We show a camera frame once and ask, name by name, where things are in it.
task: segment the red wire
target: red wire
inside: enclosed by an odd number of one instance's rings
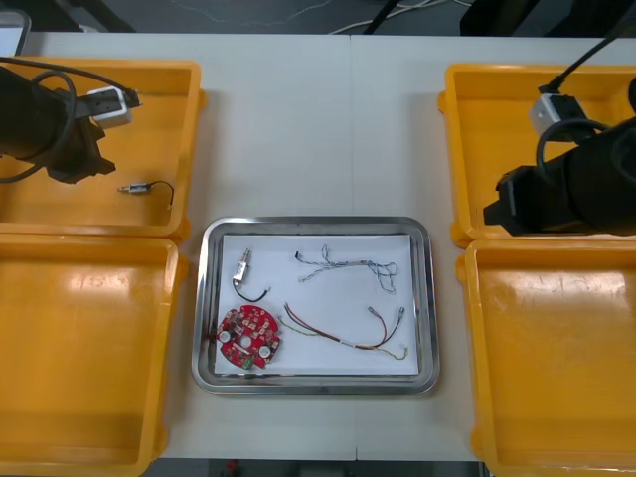
[[[343,343],[344,340],[342,340],[341,338],[338,338],[334,335],[330,335],[329,333],[325,333],[322,330],[319,330],[317,328],[314,328],[313,326],[308,325],[307,323],[305,323],[298,315],[296,315],[296,313],[294,313],[291,310],[291,307],[289,306],[288,303],[285,303],[285,311],[287,312],[287,314],[289,315],[289,318],[291,318],[297,325],[300,325],[302,327],[304,327],[305,329],[312,331],[324,338],[328,338],[330,340],[335,341],[336,343]],[[382,322],[382,326],[385,330],[385,336],[383,337],[383,341],[381,341],[379,344],[377,345],[371,345],[371,346],[365,346],[365,345],[353,345],[354,348],[358,348],[359,350],[374,350],[376,348],[378,348],[379,346],[381,346],[384,342],[385,339],[387,338],[387,325],[385,323],[385,320],[383,319],[382,316],[380,316],[380,314],[378,312],[376,312],[376,310],[371,312],[374,316],[378,317],[380,319],[380,321]]]

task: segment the red circuit board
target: red circuit board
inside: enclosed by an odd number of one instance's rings
[[[274,317],[254,305],[230,310],[217,330],[221,353],[244,370],[253,365],[264,369],[280,348],[278,324]]]

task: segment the metal tray rim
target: metal tray rim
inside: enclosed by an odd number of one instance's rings
[[[204,325],[206,308],[206,287],[208,285],[208,274],[210,267],[210,237],[219,227],[227,224],[237,225],[310,225],[310,226],[373,226],[373,225],[394,225],[411,227],[421,234],[423,251],[424,280],[422,283],[422,295],[427,303],[427,331],[429,332],[429,351],[431,359],[430,372],[425,376],[398,376],[391,377],[391,381],[379,383],[382,375],[373,376],[308,376],[298,375],[294,377],[293,385],[273,385],[271,383],[258,383],[260,380],[271,377],[281,377],[281,375],[261,375],[258,377],[236,377],[244,381],[241,384],[214,384],[207,381],[200,371],[202,359],[202,347],[204,346]],[[221,218],[212,222],[203,234],[201,255],[199,260],[199,271],[197,280],[197,303],[195,316],[195,330],[193,334],[192,349],[192,374],[197,385],[209,393],[215,394],[420,394],[433,388],[439,377],[439,349],[437,339],[437,322],[435,312],[434,280],[432,269],[432,254],[430,251],[430,235],[426,228],[418,221],[408,217],[365,217],[365,216],[309,216],[309,217],[255,217],[255,218]],[[416,381],[407,381],[416,377]]]

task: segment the stainless steel tray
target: stainless steel tray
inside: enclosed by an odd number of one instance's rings
[[[216,374],[216,317],[223,259],[223,237],[256,236],[390,236],[409,235],[413,309],[419,373],[412,376],[316,376]],[[439,375],[430,238],[409,218],[394,217],[264,217],[220,219],[203,237],[199,263],[192,373],[211,393],[236,394],[415,394],[430,390]]]

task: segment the wire harness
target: wire harness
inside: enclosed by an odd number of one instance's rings
[[[332,334],[326,333],[324,331],[319,330],[318,328],[315,328],[311,325],[308,325],[304,320],[302,320],[296,313],[294,313],[291,309],[291,307],[289,306],[288,303],[285,303],[285,312],[287,313],[287,316],[289,317],[289,319],[291,321],[293,321],[297,326],[299,326],[301,329],[298,329],[296,327],[293,327],[291,325],[289,325],[288,323],[285,323],[282,319],[281,316],[278,316],[278,319],[280,321],[280,323],[285,327],[285,328],[289,328],[290,330],[299,333],[301,335],[304,336],[311,336],[311,337],[322,337],[322,338],[326,338],[328,340],[331,341],[335,341],[336,343],[339,343],[341,345],[345,345],[345,346],[349,346],[351,348],[355,348],[357,350],[363,350],[363,351],[378,351],[381,353],[385,353],[389,356],[391,356],[392,358],[394,358],[395,360],[399,360],[402,361],[404,359],[406,359],[406,356],[408,356],[408,348],[404,347],[403,349],[403,354],[401,356],[386,350],[384,348],[381,348],[382,345],[386,344],[396,333],[396,331],[398,330],[399,324],[402,321],[402,318],[404,317],[404,307],[401,307],[399,309],[399,312],[397,313],[397,320],[396,320],[396,324],[394,325],[392,331],[388,334],[388,330],[387,330],[387,323],[385,322],[385,319],[382,317],[382,315],[380,313],[378,313],[376,310],[374,310],[371,306],[368,308],[369,312],[374,315],[376,318],[378,318],[380,320],[380,322],[382,323],[382,327],[384,330],[384,334],[383,334],[383,338],[382,340],[375,344],[375,345],[361,345],[361,344],[354,344],[354,343],[350,343],[346,340],[343,340],[342,338],[339,338],[337,336],[334,336]]]
[[[394,277],[398,274],[398,266],[394,262],[381,264],[376,263],[372,260],[332,261],[329,259],[329,247],[327,245],[323,245],[322,247],[323,261],[305,260],[299,251],[296,251],[294,257],[296,258],[296,260],[304,263],[305,265],[315,265],[320,267],[313,273],[299,278],[298,281],[300,282],[311,280],[314,276],[319,275],[324,271],[346,268],[348,266],[366,266],[378,278],[378,283],[380,284],[382,290],[387,293],[396,293],[396,287],[394,286]]]

